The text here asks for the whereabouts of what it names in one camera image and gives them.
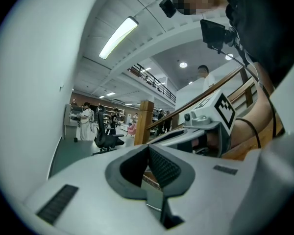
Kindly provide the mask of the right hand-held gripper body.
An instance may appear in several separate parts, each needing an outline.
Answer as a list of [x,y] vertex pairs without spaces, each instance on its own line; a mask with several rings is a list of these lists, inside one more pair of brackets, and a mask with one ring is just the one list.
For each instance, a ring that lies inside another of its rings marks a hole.
[[230,136],[236,119],[229,99],[222,90],[217,90],[202,99],[192,110],[184,115],[186,128],[204,131],[217,130],[219,137],[218,157],[221,157],[230,147]]

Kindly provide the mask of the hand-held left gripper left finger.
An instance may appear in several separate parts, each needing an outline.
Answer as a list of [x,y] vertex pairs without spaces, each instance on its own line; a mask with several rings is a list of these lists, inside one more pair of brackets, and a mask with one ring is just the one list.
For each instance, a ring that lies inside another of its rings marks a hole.
[[[165,228],[144,200],[121,197],[107,183],[105,169],[130,147],[79,160],[52,176],[25,200],[41,235],[163,235]],[[38,211],[64,185],[78,190],[54,224],[38,217]]]

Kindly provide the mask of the black office chair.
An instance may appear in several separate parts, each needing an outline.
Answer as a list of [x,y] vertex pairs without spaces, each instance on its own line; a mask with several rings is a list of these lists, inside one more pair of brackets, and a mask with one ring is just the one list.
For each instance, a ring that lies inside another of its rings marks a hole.
[[105,128],[104,115],[103,115],[105,111],[106,109],[104,106],[102,105],[97,106],[96,112],[97,112],[97,119],[98,119],[98,127],[97,127],[97,135],[94,139],[94,142],[96,146],[99,148],[99,152],[95,152],[93,153],[93,155],[113,151],[115,150],[116,146],[124,145],[124,141],[120,139],[120,137],[124,136],[123,134],[108,135],[106,133],[106,130],[113,130],[113,128]]

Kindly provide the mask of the long ceiling lamp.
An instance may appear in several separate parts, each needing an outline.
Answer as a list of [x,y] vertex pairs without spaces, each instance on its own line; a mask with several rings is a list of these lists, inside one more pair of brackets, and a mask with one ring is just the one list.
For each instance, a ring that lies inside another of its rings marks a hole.
[[99,53],[101,59],[106,59],[123,39],[138,27],[139,23],[131,16],[127,17],[115,30]]

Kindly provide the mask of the wooden newel post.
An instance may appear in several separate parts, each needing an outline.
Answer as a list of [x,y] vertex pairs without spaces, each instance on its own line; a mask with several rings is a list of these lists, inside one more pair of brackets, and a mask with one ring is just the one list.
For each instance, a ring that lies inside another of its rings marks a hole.
[[153,109],[153,102],[148,100],[141,101],[134,140],[135,145],[146,144],[148,142],[150,130],[147,127],[152,124]]

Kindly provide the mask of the white storage shelving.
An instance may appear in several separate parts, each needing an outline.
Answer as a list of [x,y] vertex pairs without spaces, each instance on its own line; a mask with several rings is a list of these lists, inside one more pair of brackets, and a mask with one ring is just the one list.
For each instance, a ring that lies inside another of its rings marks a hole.
[[[105,105],[102,105],[102,106],[106,110],[105,113],[103,113],[104,123],[108,123],[109,119],[114,114],[115,107],[109,107],[109,106],[105,106]],[[124,122],[124,109],[122,109],[122,108],[118,109],[117,119],[118,119],[118,121]]]

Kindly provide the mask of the pink chair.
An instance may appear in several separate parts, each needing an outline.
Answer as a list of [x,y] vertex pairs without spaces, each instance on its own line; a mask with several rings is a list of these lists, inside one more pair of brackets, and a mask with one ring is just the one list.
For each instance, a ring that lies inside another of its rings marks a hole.
[[136,134],[136,128],[137,128],[137,123],[133,123],[132,125],[130,125],[127,129],[126,135],[130,135],[131,137],[134,137]]

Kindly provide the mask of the person's right hand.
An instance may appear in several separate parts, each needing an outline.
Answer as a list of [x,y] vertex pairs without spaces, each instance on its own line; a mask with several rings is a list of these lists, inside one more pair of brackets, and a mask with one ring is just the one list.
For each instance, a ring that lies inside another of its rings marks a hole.
[[207,136],[207,147],[209,150],[219,151],[220,149],[220,141],[219,134],[215,131],[210,131],[206,133]]

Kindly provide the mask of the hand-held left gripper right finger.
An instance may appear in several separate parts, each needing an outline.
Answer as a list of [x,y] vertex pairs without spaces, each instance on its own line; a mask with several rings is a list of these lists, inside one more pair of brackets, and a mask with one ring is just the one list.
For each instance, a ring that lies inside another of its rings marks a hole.
[[162,193],[161,219],[148,235],[227,235],[252,182],[260,150],[243,161],[148,146],[148,166]]

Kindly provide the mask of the person's right forearm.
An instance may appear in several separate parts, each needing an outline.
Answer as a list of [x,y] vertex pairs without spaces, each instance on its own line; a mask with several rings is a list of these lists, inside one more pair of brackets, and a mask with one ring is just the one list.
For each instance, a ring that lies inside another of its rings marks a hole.
[[236,121],[237,125],[233,128],[233,136],[230,150],[239,149],[243,147],[243,150],[251,150],[252,148],[258,148],[257,137],[261,148],[264,148],[270,141],[272,141],[273,132],[273,119],[268,122],[268,125],[261,131],[258,131],[257,135],[254,130],[244,121]]

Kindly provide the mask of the black balcony railing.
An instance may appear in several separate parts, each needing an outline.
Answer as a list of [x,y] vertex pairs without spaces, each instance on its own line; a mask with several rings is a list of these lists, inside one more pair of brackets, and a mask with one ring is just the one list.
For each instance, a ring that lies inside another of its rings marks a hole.
[[139,63],[131,66],[127,69],[130,73],[135,75],[136,77],[145,81],[148,85],[152,86],[161,94],[165,95],[172,102],[176,102],[176,96],[166,87],[165,82],[161,82],[154,75],[149,72],[149,67],[146,69],[141,66]]

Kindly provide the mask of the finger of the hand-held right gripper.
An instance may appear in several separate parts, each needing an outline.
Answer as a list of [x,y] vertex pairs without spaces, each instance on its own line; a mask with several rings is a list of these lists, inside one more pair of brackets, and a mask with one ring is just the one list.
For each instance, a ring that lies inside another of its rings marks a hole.
[[177,130],[170,131],[159,137],[159,141],[173,141],[177,139],[178,141],[188,141],[191,139],[192,133],[195,131],[193,128],[181,128]]
[[200,136],[192,138],[191,140],[182,140],[173,138],[172,140],[158,140],[150,141],[148,144],[162,145],[176,150],[193,153],[205,154],[206,153],[206,137]]

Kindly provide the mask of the grey cabinet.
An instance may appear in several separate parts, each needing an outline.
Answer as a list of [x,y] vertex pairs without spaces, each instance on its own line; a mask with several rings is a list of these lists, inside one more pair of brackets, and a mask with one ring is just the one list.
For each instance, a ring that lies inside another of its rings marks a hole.
[[75,120],[72,120],[70,117],[71,106],[66,104],[64,112],[64,121],[63,121],[63,139],[74,139],[77,134],[78,123]]

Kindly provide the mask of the person's black shirt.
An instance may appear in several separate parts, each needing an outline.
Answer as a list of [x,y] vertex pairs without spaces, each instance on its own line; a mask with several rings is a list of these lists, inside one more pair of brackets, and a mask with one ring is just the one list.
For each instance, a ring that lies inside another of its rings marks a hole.
[[294,0],[227,0],[242,46],[278,86],[294,64]]

